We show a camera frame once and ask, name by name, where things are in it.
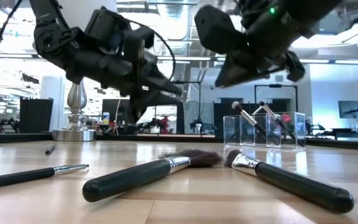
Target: monitor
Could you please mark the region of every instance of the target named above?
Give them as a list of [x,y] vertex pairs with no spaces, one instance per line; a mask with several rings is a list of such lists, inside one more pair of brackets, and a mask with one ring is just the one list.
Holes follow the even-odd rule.
[[[104,99],[102,104],[102,113],[108,112],[110,114],[110,121],[114,121],[116,118],[116,111],[118,105],[118,99]],[[122,99],[118,107],[117,123],[126,123],[126,113],[129,112],[129,100]]]
[[340,118],[358,118],[358,112],[350,113],[358,109],[358,101],[338,101]]

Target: silver metal ferrule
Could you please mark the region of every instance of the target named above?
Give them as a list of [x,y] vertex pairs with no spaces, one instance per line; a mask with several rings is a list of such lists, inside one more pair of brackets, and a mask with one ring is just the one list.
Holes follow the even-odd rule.
[[258,109],[256,109],[253,113],[252,113],[252,115],[256,115],[261,109],[263,109],[264,107],[263,106],[259,106],[259,108]]
[[241,111],[241,115],[253,126],[256,124],[256,120],[254,120],[247,112],[244,110]]
[[277,120],[278,118],[276,117],[276,115],[273,113],[273,111],[267,106],[267,105],[263,105],[262,108],[266,111],[266,113],[268,113],[274,120]]
[[173,156],[164,159],[166,159],[171,165],[171,171],[169,174],[173,174],[174,172],[178,172],[179,170],[190,166],[190,158],[186,156]]
[[231,167],[235,170],[244,172],[246,174],[254,175],[257,177],[256,174],[256,166],[260,163],[260,160],[253,159],[244,155],[243,153],[238,154],[238,156],[234,159]]
[[88,164],[80,164],[80,165],[71,165],[71,166],[58,166],[58,167],[54,167],[53,169],[55,170],[55,175],[57,175],[57,174],[65,174],[67,172],[74,172],[77,170],[86,169],[87,167],[89,167]]

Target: table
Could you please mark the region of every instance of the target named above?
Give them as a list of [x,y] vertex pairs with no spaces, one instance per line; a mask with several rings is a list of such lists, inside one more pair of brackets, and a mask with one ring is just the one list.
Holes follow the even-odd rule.
[[161,152],[200,148],[226,155],[222,144],[96,141],[0,144],[0,174],[63,164],[89,170],[0,188],[0,223],[243,224],[358,223],[358,151],[308,146],[305,151],[244,148],[247,154],[349,190],[348,214],[327,212],[230,168],[185,169],[116,198],[88,203],[83,184],[94,177],[152,161]]
[[333,128],[335,140],[338,138],[358,138],[358,129],[353,131],[351,128]]

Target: pillar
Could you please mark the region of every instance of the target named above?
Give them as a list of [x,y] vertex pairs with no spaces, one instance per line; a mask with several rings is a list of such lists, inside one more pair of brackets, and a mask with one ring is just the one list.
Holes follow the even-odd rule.
[[53,99],[49,131],[61,129],[65,124],[63,121],[65,80],[65,77],[59,75],[46,75],[42,77],[40,98]]

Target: red object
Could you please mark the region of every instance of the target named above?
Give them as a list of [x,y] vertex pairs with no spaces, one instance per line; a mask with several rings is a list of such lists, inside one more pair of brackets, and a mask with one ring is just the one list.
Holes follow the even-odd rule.
[[161,133],[161,134],[168,134],[168,133],[169,133],[169,130],[168,130],[168,128],[169,128],[169,124],[168,124],[169,120],[168,120],[168,117],[167,117],[167,116],[164,116],[164,118],[161,119],[160,122],[161,122],[161,130],[160,130],[160,133]]
[[287,114],[283,114],[283,121],[286,122],[286,123],[289,123],[291,122],[291,116],[290,115],[287,115]]

